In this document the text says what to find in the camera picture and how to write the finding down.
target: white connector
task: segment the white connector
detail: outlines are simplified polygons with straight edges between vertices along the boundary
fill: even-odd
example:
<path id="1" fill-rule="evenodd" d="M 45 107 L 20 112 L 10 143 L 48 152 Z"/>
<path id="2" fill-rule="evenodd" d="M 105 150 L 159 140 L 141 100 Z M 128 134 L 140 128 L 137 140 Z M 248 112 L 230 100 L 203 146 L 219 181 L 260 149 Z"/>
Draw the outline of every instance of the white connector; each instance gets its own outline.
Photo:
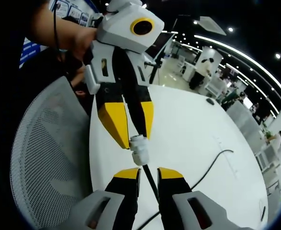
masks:
<path id="1" fill-rule="evenodd" d="M 148 139 L 142 135 L 131 137 L 130 149 L 133 151 L 132 156 L 134 163 L 143 166 L 149 163 Z"/>

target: poster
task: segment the poster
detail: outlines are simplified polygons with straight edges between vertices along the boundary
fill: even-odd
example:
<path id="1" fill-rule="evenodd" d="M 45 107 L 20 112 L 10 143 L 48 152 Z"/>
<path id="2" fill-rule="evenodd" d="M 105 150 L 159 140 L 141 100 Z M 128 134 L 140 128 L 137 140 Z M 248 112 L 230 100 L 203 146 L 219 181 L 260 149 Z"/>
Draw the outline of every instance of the poster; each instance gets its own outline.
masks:
<path id="1" fill-rule="evenodd" d="M 87 23 L 88 23 L 88 15 L 86 13 L 82 13 L 79 24 L 82 26 L 87 26 Z"/>
<path id="2" fill-rule="evenodd" d="M 56 4 L 56 15 L 60 18 L 64 18 L 67 16 L 68 13 L 68 9 L 69 9 L 69 5 L 66 2 L 63 2 L 61 0 L 57 1 Z"/>
<path id="3" fill-rule="evenodd" d="M 68 13 L 68 16 L 74 17 L 79 23 L 79 20 L 81 18 L 81 14 L 82 14 L 81 10 L 79 10 L 78 8 L 76 8 L 74 6 L 71 6 L 70 10 L 69 10 L 69 13 Z"/>

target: ceiling lamp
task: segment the ceiling lamp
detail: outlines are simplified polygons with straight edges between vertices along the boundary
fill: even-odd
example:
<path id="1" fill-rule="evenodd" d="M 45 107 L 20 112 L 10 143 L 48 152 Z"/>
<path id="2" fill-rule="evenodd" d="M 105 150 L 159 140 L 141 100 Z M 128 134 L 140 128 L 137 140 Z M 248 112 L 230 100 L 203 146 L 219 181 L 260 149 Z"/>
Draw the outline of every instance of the ceiling lamp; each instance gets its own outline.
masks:
<path id="1" fill-rule="evenodd" d="M 203 37 L 203 36 L 199 36 L 199 35 L 195 35 L 194 36 L 195 38 L 199 38 L 199 39 L 203 39 L 203 40 L 206 40 L 206 41 L 209 41 L 209 42 L 213 42 L 217 45 L 220 45 L 220 46 L 223 46 L 227 49 L 230 49 L 232 50 L 233 52 L 239 54 L 240 56 L 244 57 L 245 59 L 249 60 L 250 62 L 252 62 L 254 65 L 256 65 L 258 68 L 260 68 L 264 73 L 266 73 L 276 84 L 277 86 L 281 89 L 281 84 L 280 82 L 268 71 L 266 70 L 263 66 L 261 66 L 257 61 L 255 61 L 254 59 L 252 59 L 251 57 L 249 57 L 248 55 L 244 54 L 243 52 L 229 46 L 229 45 L 226 45 L 222 42 L 218 42 L 216 40 L 213 40 L 213 39 L 210 39 L 210 38 L 207 38 L 207 37 Z"/>

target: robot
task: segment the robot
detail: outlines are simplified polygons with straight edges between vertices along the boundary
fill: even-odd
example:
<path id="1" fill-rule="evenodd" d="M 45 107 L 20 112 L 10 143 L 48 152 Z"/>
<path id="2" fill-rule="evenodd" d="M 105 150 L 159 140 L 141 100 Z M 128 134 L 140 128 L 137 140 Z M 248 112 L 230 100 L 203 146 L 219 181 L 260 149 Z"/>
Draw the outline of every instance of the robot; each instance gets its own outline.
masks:
<path id="1" fill-rule="evenodd" d="M 141 5 L 140 0 L 110 2 L 109 14 L 97 20 L 97 40 L 86 52 L 84 64 L 86 84 L 95 95 L 100 121 L 121 148 L 133 151 L 134 162 L 144 167 L 152 186 L 146 142 L 153 103 L 143 74 L 143 53 L 153 45 L 164 23 Z M 130 140 L 124 100 L 139 133 Z M 221 206 L 201 192 L 191 192 L 179 172 L 165 168 L 157 172 L 158 188 L 154 192 L 166 230 L 239 229 L 227 220 Z M 139 168 L 118 172 L 105 191 L 95 191 L 83 199 L 70 210 L 65 222 L 49 229 L 131 230 L 138 207 L 140 173 Z"/>
<path id="2" fill-rule="evenodd" d="M 120 147 L 144 149 L 154 109 L 149 81 L 144 77 L 143 53 L 162 32 L 164 22 L 142 8 L 140 0 L 112 0 L 107 11 L 97 29 L 97 40 L 84 56 L 86 84 L 90 94 L 95 94 L 99 119 Z M 139 133 L 132 144 L 124 100 Z M 139 151 L 133 159 L 142 166 L 149 157 L 147 151 Z"/>

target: computer monitor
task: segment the computer monitor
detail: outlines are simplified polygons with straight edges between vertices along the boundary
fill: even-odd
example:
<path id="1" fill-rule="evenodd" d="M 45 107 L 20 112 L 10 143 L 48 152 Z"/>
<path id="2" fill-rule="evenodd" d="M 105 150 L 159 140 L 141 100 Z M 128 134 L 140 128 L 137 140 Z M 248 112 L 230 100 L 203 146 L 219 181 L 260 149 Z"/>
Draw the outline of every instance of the computer monitor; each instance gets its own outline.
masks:
<path id="1" fill-rule="evenodd" d="M 172 33 L 161 33 L 154 44 L 146 50 L 146 56 L 153 62 L 159 56 L 159 54 L 164 50 L 167 43 L 173 38 Z"/>

